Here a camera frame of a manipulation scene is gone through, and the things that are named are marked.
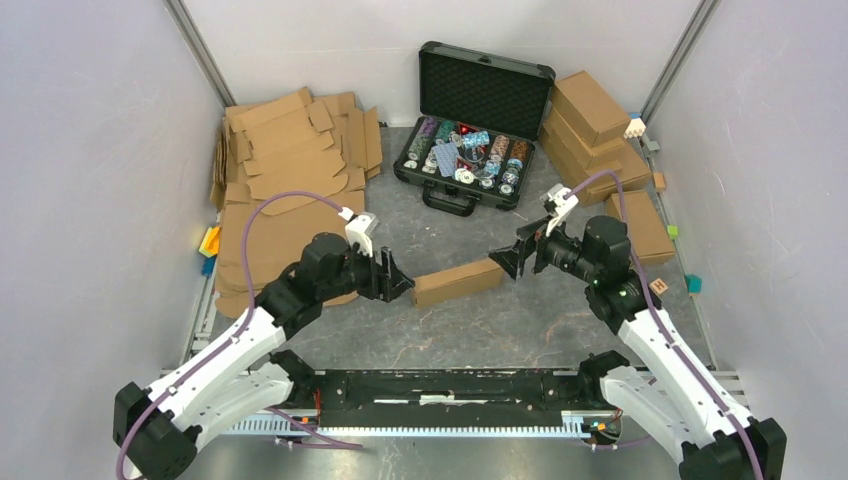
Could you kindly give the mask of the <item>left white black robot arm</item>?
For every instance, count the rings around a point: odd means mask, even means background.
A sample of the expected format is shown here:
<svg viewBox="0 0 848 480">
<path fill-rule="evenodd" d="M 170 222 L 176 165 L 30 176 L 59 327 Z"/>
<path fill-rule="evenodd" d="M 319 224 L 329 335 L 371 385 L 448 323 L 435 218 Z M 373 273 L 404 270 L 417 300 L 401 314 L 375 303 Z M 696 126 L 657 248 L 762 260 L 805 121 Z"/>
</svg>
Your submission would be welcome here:
<svg viewBox="0 0 848 480">
<path fill-rule="evenodd" d="M 147 387 L 130 382 L 117 393 L 117 478 L 176 479 L 209 443 L 245 418 L 284 402 L 306 405 L 314 381 L 286 370 L 294 361 L 289 354 L 254 373 L 248 368 L 316 320 L 326 302 L 355 293 L 389 303 L 413 285 L 390 249 L 375 257 L 337 234 L 316 235 L 300 260 L 200 353 Z"/>
</svg>

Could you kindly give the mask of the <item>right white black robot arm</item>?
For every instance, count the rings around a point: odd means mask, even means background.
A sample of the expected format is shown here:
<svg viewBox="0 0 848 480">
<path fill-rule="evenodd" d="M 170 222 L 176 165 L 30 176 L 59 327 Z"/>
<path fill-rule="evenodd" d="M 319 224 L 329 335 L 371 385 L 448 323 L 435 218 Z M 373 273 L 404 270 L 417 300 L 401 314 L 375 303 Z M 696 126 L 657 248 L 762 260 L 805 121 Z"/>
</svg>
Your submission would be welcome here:
<svg viewBox="0 0 848 480">
<path fill-rule="evenodd" d="M 647 286 L 624 222 L 594 216 L 576 238 L 562 221 L 543 218 L 489 257 L 514 280 L 531 261 L 536 273 L 555 267 L 585 282 L 591 312 L 656 381 L 610 351 L 581 363 L 578 396 L 591 408 L 610 404 L 629 415 L 675 461 L 680 478 L 781 478 L 786 433 L 772 418 L 756 419 L 693 354 Z"/>
</svg>

